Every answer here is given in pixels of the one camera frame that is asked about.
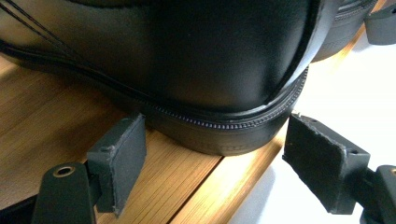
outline black clamp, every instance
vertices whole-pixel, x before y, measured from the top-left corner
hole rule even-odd
[[[373,172],[368,152],[319,121],[290,116],[283,159],[329,213],[350,215],[360,203],[361,224],[396,223],[396,166]]]
[[[98,212],[118,216],[146,158],[144,117],[122,119],[88,152],[88,162],[53,167],[43,177],[32,223],[95,223]]]
[[[364,23],[370,44],[396,44],[396,4],[368,15]]]

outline shoe upper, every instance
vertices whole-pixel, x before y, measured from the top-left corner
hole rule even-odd
[[[164,105],[238,113],[304,71],[342,0],[1,0],[0,45]]]

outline wooden surface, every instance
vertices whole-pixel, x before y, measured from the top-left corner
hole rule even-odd
[[[335,73],[363,32],[337,55],[313,65]],[[101,92],[70,77],[18,67],[0,57],[0,210],[38,193],[52,166],[84,161],[90,147],[126,114]],[[284,130],[246,155],[191,151],[147,129],[148,156],[119,219],[99,223],[225,223],[281,149]]]

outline black leather shoe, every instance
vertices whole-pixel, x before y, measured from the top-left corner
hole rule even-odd
[[[342,0],[0,0],[0,51],[68,70],[198,151],[263,146]]]
[[[329,58],[343,49],[359,31],[364,18],[373,10],[376,2],[377,0],[344,0],[313,62]]]

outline screw hole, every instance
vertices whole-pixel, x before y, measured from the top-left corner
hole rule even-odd
[[[75,172],[76,168],[73,166],[64,166],[61,168],[58,168],[55,172],[53,172],[53,176],[61,178],[65,177],[68,175],[71,175]]]
[[[109,151],[111,151],[111,150],[113,150],[114,149],[114,146],[110,146],[110,147],[101,147],[100,148],[100,151],[101,152],[109,152]]]
[[[349,153],[350,153],[350,154],[357,155],[357,154],[359,154],[359,151],[356,150],[356,149],[354,149],[354,150],[350,150]]]

